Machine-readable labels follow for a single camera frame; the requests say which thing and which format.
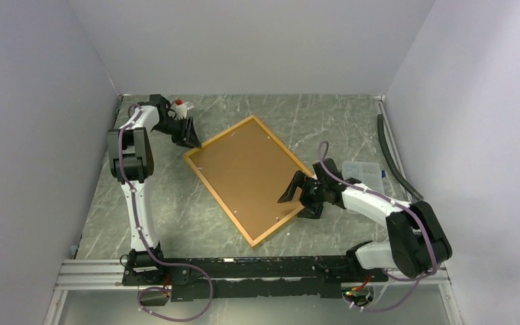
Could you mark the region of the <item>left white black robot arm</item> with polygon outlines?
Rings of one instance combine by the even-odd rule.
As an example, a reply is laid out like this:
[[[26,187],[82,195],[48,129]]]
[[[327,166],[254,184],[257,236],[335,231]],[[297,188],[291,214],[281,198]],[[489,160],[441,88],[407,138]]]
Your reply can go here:
[[[177,146],[201,148],[194,120],[188,115],[193,108],[191,102],[170,102],[160,94],[152,94],[147,101],[132,104],[127,121],[107,134],[110,172],[125,196],[131,227],[125,267],[131,274],[140,273],[149,284],[158,284],[167,275],[150,206],[148,180],[154,174],[155,163],[149,134],[157,131],[169,135]]]

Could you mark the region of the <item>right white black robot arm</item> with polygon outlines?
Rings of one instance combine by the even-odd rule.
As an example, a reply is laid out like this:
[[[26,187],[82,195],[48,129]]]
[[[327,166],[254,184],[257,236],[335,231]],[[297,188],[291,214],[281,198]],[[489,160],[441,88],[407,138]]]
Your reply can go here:
[[[352,258],[345,271],[352,280],[363,280],[372,269],[397,269],[415,279],[452,257],[450,242],[429,203],[396,200],[358,179],[345,179],[331,158],[313,164],[313,169],[314,176],[296,171],[278,201],[292,201],[299,190],[303,207],[299,217],[318,219],[329,203],[359,213],[387,231],[386,241],[363,242],[347,254]]]

